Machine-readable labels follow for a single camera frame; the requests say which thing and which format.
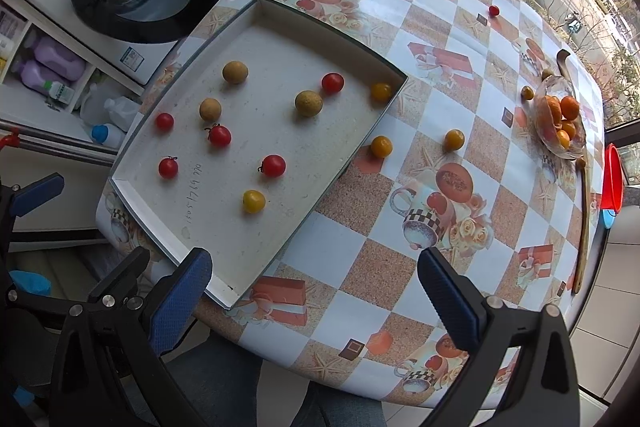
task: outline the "glass bowl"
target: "glass bowl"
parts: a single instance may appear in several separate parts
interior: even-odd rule
[[[566,160],[575,160],[584,154],[584,146],[586,144],[586,133],[584,131],[584,125],[582,123],[582,111],[573,122],[575,125],[575,136],[569,144],[569,149],[565,149],[560,145],[558,140],[558,131],[554,126],[554,119],[551,115],[548,103],[546,103],[545,96],[557,96],[559,100],[562,100],[565,96],[575,96],[574,84],[570,80],[567,80],[564,76],[548,76],[536,90],[536,95],[533,97],[533,112],[534,112],[534,124],[538,136],[553,154]]]

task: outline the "metal bolt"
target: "metal bolt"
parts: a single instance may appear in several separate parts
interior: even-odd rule
[[[69,308],[69,315],[71,315],[72,317],[78,317],[78,315],[81,313],[82,305],[80,304],[74,304],[73,306],[71,306],[71,308]]]
[[[127,308],[130,310],[137,310],[142,306],[143,302],[142,297],[132,297],[127,301]]]
[[[556,306],[555,304],[547,304],[545,306],[545,310],[552,317],[558,317],[558,315],[560,314],[560,308],[558,308],[558,306]]]
[[[116,303],[116,299],[113,298],[113,295],[105,295],[102,298],[102,304],[107,306],[107,308],[111,308]]]
[[[504,306],[504,301],[497,295],[489,295],[486,298],[486,303],[489,305],[489,308],[493,308],[494,310],[499,310]]]

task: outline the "checkered tablecloth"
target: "checkered tablecloth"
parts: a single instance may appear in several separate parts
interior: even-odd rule
[[[156,79],[147,108],[204,39],[250,0],[220,0]],[[522,106],[556,67],[562,42],[521,0],[279,0],[363,42],[409,75],[373,136],[384,161],[358,152],[286,251],[231,311],[203,299],[197,316],[292,371],[351,393],[432,407],[456,378],[457,350],[415,274],[432,245],[485,295],[539,310],[572,304],[581,189],[574,165],[546,151]],[[489,18],[488,6],[500,8]],[[602,97],[574,55],[592,169],[590,242],[603,178]],[[464,147],[443,153],[452,128]],[[123,251],[157,248],[107,186],[100,229]],[[514,365],[508,352],[492,396]]]

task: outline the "jeans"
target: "jeans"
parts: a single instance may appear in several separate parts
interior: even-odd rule
[[[209,338],[166,367],[203,420],[211,427],[256,427],[255,393],[262,359],[211,331]],[[133,410],[157,425],[140,390],[125,389]],[[291,427],[385,427],[376,400],[310,382]]]

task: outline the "purple bottle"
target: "purple bottle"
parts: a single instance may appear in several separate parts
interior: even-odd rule
[[[24,47],[32,48],[39,63],[71,82],[84,73],[86,62],[48,35],[39,38],[35,31],[31,31],[24,39]]]
[[[66,84],[59,74],[51,71],[36,60],[27,60],[26,62],[14,60],[11,70],[20,74],[22,83],[25,86],[44,95],[49,94],[49,89],[45,86],[46,82],[58,81],[60,84]]]

